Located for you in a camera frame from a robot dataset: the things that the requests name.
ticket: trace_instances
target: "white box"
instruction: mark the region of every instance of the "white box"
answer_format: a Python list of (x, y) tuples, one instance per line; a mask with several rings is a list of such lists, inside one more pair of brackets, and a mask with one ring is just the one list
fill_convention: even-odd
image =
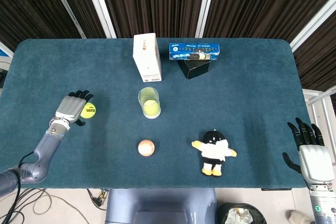
[(156, 35), (134, 35), (133, 59), (143, 82), (161, 81), (161, 61)]

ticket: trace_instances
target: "plush toy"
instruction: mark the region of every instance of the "plush toy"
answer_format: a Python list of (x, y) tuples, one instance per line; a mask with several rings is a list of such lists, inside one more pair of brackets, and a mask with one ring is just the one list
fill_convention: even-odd
[(237, 156), (237, 153), (228, 147), (225, 136), (216, 130), (205, 133), (203, 142), (193, 141), (191, 145), (202, 152), (204, 162), (202, 173), (207, 176), (221, 176), (222, 163), (225, 161), (225, 157)]

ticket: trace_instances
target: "ping pong ball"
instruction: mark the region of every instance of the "ping pong ball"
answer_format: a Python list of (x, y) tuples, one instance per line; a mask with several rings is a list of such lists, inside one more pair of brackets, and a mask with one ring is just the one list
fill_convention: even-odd
[(144, 157), (152, 155), (154, 153), (154, 150), (154, 143), (150, 140), (142, 140), (138, 145), (138, 151)]

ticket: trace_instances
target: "black trash can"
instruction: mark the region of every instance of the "black trash can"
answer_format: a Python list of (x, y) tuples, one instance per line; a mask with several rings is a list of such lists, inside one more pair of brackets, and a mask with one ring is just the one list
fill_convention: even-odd
[(262, 213), (254, 206), (251, 206), (246, 203), (225, 203), (221, 205), (217, 210), (217, 223), (218, 224), (225, 223), (227, 219), (227, 215), (232, 208), (247, 209), (253, 218), (253, 221), (251, 222), (251, 224), (267, 224), (265, 217), (262, 215)]

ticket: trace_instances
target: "tennis ball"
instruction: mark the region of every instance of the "tennis ball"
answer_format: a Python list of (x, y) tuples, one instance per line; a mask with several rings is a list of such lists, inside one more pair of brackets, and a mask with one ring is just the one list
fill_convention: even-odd
[(96, 107), (91, 102), (88, 102), (87, 104), (85, 104), (82, 112), (80, 113), (80, 116), (82, 118), (89, 119), (93, 117), (95, 113)]

